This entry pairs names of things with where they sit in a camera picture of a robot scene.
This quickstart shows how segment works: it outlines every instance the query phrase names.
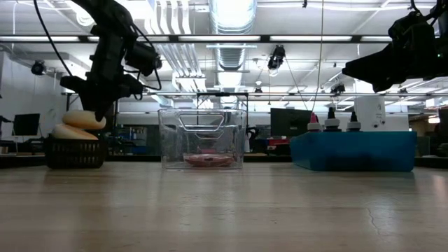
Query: black bottle cap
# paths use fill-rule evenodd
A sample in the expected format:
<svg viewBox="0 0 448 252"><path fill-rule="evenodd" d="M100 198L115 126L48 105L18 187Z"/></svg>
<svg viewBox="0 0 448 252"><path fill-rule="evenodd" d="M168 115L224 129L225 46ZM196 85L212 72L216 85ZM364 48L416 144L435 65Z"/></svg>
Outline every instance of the black bottle cap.
<svg viewBox="0 0 448 252"><path fill-rule="evenodd" d="M334 119L335 117L335 110L333 107L328 108L328 119Z"/></svg>
<svg viewBox="0 0 448 252"><path fill-rule="evenodd" d="M350 122L358 122L358 116L356 116L355 111L351 112Z"/></svg>

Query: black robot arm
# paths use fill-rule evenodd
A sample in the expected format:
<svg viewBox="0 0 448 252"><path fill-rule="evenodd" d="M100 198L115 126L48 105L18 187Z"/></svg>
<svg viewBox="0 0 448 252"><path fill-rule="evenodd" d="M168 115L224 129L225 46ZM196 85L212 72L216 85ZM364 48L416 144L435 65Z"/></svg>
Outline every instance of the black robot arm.
<svg viewBox="0 0 448 252"><path fill-rule="evenodd" d="M79 94L83 108L94 111L100 121L113 102L122 97L141 95L144 86L129 74L123 73L122 60L138 69L144 76L162 66L153 46L138 42L138 27L129 11L114 0L73 0L95 20L91 33L99 37L92 68L83 80L65 76L61 86Z"/></svg>

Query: ventilation duct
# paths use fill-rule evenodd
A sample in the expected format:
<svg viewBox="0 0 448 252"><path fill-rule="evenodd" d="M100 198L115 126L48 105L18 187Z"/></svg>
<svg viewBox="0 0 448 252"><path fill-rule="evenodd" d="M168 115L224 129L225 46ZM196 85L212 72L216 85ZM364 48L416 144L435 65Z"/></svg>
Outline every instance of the ventilation duct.
<svg viewBox="0 0 448 252"><path fill-rule="evenodd" d="M256 0L209 0L211 28L214 34L250 34L256 16ZM245 44L232 44L237 48L216 49L218 70L237 71L246 56ZM218 73L218 82L225 87L241 83L241 73Z"/></svg>

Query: bottle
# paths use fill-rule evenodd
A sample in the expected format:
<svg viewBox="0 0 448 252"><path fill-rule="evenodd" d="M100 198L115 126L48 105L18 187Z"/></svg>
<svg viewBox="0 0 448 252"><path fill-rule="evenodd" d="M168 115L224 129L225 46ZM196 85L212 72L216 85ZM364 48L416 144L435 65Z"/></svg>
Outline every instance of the bottle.
<svg viewBox="0 0 448 252"><path fill-rule="evenodd" d="M358 117L355 111L351 112L350 122L347 123L348 132L359 132L361 130L361 123L358 122Z"/></svg>
<svg viewBox="0 0 448 252"><path fill-rule="evenodd" d="M328 108L328 118L325 120L324 132L341 132L339 128L341 121L335 117L335 109Z"/></svg>
<svg viewBox="0 0 448 252"><path fill-rule="evenodd" d="M311 118L307 126L308 132L321 132L322 125L319 123L319 119L314 112L311 112Z"/></svg>

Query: bread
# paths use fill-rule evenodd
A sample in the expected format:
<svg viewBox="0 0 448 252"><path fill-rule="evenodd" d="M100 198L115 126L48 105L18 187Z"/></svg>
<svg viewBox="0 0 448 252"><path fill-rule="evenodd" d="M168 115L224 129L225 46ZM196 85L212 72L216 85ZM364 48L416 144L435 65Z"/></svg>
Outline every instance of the bread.
<svg viewBox="0 0 448 252"><path fill-rule="evenodd" d="M57 139L98 140L91 133L65 124L56 125L52 131L52 135Z"/></svg>
<svg viewBox="0 0 448 252"><path fill-rule="evenodd" d="M62 117L62 122L84 130L100 130L106 126L106 119L97 122L95 112L92 111L68 111Z"/></svg>

